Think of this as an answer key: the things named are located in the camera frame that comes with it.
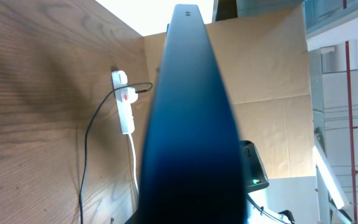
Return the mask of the blue Galaxy smartphone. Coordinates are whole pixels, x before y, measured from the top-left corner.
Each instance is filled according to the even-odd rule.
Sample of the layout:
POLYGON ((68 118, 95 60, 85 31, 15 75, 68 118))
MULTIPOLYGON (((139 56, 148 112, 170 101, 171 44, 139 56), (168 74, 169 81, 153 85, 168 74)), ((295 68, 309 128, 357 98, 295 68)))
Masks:
POLYGON ((140 223, 243 223, 244 158, 212 45, 196 5, 167 29, 146 129, 140 223))

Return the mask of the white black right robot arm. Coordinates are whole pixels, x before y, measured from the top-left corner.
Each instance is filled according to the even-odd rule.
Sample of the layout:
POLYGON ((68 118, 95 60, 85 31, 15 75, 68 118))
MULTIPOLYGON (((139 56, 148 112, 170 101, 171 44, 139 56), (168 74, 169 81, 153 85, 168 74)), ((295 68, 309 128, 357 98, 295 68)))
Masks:
MULTIPOLYGON (((256 192, 257 190, 266 189, 270 183, 266 174, 263 162, 258 153, 256 145, 248 140, 239 142, 241 150, 244 152, 245 157, 250 168, 250 178, 247 181, 248 192, 256 192)), ((252 207, 256 209, 260 217, 267 218, 275 223, 295 224, 293 214, 289 210, 284 210, 279 213, 269 211, 265 206, 258 205, 251 196, 247 196, 247 200, 252 207)))

